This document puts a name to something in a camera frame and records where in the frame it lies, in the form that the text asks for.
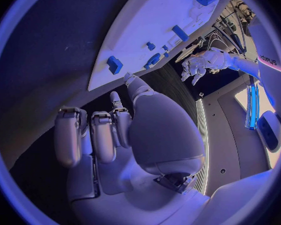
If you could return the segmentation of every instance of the robotic hand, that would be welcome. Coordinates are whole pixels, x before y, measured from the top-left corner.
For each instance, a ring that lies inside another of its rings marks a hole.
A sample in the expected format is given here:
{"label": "robotic hand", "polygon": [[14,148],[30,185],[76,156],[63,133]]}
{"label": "robotic hand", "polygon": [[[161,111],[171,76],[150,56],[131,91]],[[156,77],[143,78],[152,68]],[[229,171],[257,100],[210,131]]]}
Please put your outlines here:
{"label": "robotic hand", "polygon": [[257,63],[215,47],[185,59],[182,66],[181,80],[184,82],[188,77],[194,76],[192,85],[195,85],[205,75],[206,69],[222,70],[230,68],[236,71],[242,70],[260,80]]}

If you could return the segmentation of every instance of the robotic arm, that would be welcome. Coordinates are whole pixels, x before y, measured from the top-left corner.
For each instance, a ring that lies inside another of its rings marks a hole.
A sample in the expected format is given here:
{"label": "robotic arm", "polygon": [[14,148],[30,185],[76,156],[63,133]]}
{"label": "robotic arm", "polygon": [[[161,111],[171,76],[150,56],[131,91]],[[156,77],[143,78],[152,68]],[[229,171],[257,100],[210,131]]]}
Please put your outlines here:
{"label": "robotic arm", "polygon": [[206,69],[222,70],[229,68],[236,71],[241,70],[261,80],[257,63],[240,58],[236,54],[230,54],[215,47],[192,55],[182,63],[182,66],[183,72],[181,74],[181,80],[184,82],[188,77],[194,76],[191,82],[192,85],[195,85],[197,81],[205,75]]}

